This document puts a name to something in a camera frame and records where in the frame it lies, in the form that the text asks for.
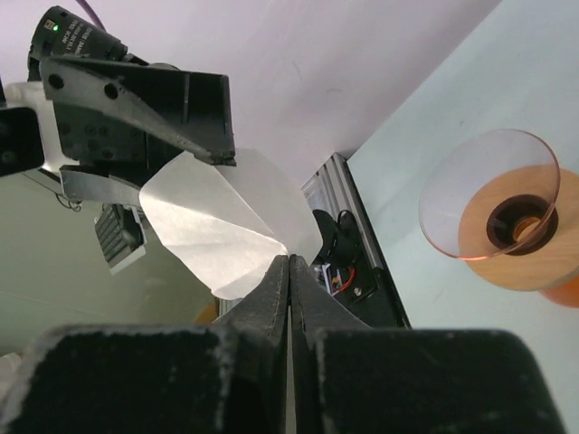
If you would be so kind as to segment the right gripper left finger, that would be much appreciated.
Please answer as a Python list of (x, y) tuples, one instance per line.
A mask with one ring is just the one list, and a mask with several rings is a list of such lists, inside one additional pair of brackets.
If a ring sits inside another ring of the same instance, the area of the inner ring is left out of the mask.
[(289, 264), (207, 325), (66, 325), (26, 350), (4, 433), (281, 433)]

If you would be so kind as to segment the orange glass carafe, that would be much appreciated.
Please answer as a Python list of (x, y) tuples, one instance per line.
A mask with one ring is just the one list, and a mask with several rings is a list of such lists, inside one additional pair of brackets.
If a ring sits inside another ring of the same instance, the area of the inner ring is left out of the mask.
[(517, 290), (539, 291), (564, 307), (578, 308), (578, 220), (558, 228), (549, 241), (550, 224), (513, 259)]

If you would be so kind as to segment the white paper coffee filter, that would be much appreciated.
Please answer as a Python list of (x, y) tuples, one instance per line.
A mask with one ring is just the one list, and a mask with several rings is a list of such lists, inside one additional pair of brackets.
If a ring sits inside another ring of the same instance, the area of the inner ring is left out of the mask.
[(246, 297), (278, 256), (311, 263), (322, 236), (303, 192), (268, 158), (241, 149), (234, 166), (183, 153), (150, 178), (139, 204), (162, 245), (215, 297)]

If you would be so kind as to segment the clear glass dripper cone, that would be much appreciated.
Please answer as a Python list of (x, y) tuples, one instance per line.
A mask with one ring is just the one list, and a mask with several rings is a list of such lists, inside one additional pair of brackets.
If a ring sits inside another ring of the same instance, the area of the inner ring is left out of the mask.
[(540, 137), (498, 129), (451, 151), (427, 178), (419, 223), (440, 253), (465, 261), (528, 253), (525, 245), (550, 224), (561, 169)]

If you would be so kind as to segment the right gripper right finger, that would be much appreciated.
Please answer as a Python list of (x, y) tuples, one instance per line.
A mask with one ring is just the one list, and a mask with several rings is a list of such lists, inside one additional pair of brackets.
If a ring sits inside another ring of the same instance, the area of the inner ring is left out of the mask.
[(300, 433), (561, 433), (536, 359), (502, 330), (373, 328), (289, 260)]

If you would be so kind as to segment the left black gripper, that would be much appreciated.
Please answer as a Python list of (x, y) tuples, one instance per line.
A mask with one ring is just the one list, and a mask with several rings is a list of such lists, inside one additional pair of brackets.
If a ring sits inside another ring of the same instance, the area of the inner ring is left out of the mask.
[(150, 179), (181, 151), (235, 163), (226, 75), (69, 55), (41, 60), (40, 74), (62, 152), (79, 164), (60, 168), (72, 202), (139, 206), (130, 181)]

